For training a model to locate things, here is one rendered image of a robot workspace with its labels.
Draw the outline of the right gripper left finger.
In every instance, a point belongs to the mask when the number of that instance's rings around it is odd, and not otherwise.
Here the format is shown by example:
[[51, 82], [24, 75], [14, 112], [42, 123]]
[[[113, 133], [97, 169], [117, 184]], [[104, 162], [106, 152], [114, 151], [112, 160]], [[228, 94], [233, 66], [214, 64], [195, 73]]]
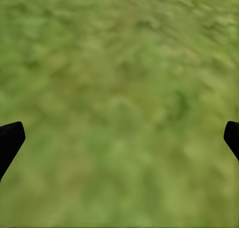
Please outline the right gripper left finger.
[[0, 180], [25, 141], [21, 121], [0, 127]]

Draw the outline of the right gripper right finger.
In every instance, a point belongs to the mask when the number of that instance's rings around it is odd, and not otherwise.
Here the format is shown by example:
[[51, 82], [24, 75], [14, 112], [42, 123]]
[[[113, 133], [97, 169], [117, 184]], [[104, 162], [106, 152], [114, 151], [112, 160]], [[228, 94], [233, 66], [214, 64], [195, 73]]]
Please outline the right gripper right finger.
[[224, 140], [239, 160], [239, 123], [229, 121], [224, 132]]

